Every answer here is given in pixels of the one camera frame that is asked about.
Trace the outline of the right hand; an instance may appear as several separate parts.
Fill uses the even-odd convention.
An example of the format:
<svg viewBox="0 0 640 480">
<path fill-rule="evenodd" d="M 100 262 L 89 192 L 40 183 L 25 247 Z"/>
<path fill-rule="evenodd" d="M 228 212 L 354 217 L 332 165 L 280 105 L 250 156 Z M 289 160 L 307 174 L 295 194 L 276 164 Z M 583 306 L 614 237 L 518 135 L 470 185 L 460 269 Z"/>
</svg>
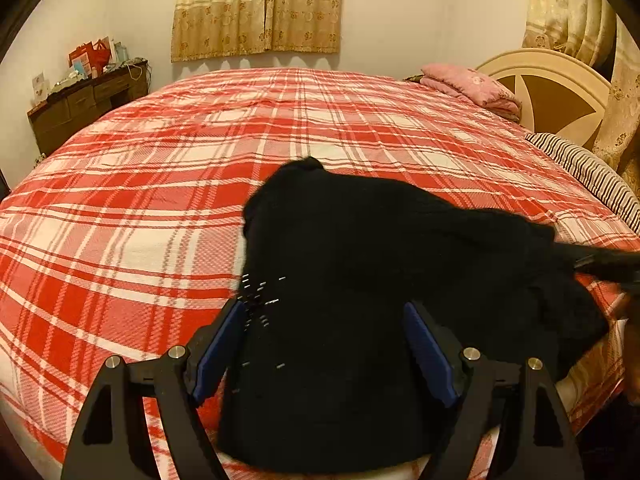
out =
<svg viewBox="0 0 640 480">
<path fill-rule="evenodd" d="M 623 363 L 625 367 L 625 392 L 634 405 L 640 398 L 640 318 L 639 297 L 627 294 L 615 310 L 616 318 L 625 320 Z"/>
</svg>

